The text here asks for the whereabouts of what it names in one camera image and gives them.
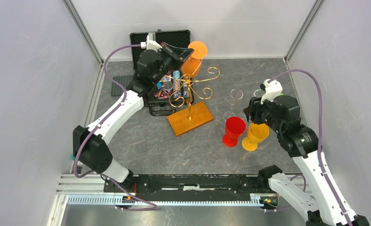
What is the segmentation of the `clear wine glass back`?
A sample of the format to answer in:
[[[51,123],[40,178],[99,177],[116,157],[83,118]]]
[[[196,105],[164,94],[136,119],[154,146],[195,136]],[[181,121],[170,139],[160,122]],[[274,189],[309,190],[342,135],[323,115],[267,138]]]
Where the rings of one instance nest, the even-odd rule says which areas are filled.
[[[253,93],[254,97],[261,98],[264,95],[264,91],[261,89],[256,89]]]

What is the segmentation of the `red wine glass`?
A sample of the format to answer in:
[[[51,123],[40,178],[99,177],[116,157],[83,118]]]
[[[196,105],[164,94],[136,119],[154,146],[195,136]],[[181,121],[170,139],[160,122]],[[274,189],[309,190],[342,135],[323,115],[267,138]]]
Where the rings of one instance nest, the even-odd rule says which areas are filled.
[[[222,142],[227,147],[235,147],[239,137],[245,132],[246,124],[239,117],[230,117],[225,122],[225,134],[222,137]]]

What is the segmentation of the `clear wine glass front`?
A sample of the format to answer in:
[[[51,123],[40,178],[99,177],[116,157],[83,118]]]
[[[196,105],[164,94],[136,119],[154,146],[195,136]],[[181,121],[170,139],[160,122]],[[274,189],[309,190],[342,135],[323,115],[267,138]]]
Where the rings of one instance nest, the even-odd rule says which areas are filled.
[[[224,121],[227,121],[230,117],[236,117],[239,115],[239,104],[244,94],[240,89],[233,89],[230,92],[229,109],[223,114]]]

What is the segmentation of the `clear wine glass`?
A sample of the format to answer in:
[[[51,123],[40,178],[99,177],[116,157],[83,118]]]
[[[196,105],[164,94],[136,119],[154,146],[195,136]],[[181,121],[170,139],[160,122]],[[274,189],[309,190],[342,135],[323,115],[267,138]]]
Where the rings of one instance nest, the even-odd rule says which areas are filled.
[[[264,91],[261,89],[256,89],[253,93],[254,97],[261,98],[264,95]]]
[[[230,92],[229,109],[223,114],[224,121],[227,121],[230,117],[236,117],[239,115],[239,104],[244,94],[240,89],[233,89]]]

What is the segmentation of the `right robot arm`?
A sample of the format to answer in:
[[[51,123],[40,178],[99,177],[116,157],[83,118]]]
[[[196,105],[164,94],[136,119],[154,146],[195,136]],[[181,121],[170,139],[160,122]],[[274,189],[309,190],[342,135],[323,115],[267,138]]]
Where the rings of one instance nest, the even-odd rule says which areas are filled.
[[[316,133],[301,123],[297,99],[280,95],[274,100],[252,97],[243,110],[251,124],[266,125],[276,133],[280,146],[301,170],[313,196],[297,188],[282,170],[268,166],[258,172],[258,187],[282,196],[307,226],[367,226],[336,188]]]

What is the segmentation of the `yellow wine glass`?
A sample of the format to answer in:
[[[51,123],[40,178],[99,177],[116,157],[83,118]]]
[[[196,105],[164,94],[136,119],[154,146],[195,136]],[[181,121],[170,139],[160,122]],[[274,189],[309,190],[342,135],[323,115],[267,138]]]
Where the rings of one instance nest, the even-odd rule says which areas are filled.
[[[247,130],[247,136],[242,140],[242,147],[248,151],[255,151],[258,144],[263,142],[270,133],[270,129],[266,124],[251,123]]]

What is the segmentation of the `orange wine glass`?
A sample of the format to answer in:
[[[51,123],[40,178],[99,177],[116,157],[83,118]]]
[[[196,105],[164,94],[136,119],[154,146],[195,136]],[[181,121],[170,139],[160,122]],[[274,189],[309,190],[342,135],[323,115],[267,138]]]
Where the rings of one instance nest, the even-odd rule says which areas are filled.
[[[201,41],[193,41],[188,45],[188,48],[193,49],[193,53],[181,66],[181,72],[191,77],[196,77],[199,74],[203,59],[208,54],[207,46]]]

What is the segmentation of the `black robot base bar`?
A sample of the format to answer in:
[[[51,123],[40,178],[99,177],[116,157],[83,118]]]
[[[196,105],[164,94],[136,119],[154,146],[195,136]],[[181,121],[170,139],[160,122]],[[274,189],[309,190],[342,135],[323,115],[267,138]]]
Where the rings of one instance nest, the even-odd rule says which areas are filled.
[[[138,174],[121,183],[146,201],[248,201],[270,193],[261,179],[247,174]]]

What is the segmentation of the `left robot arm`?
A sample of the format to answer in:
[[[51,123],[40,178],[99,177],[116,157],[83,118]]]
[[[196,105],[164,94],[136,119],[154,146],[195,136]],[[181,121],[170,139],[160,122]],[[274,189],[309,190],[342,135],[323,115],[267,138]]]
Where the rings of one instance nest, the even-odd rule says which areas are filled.
[[[154,94],[157,83],[170,71],[179,70],[194,52],[191,48],[171,46],[165,42],[143,49],[137,62],[137,69],[130,84],[121,97],[98,119],[86,127],[73,130],[74,162],[83,163],[92,171],[115,180],[122,192],[133,187],[130,170],[113,158],[108,148],[113,136],[137,111],[148,104],[148,97]]]

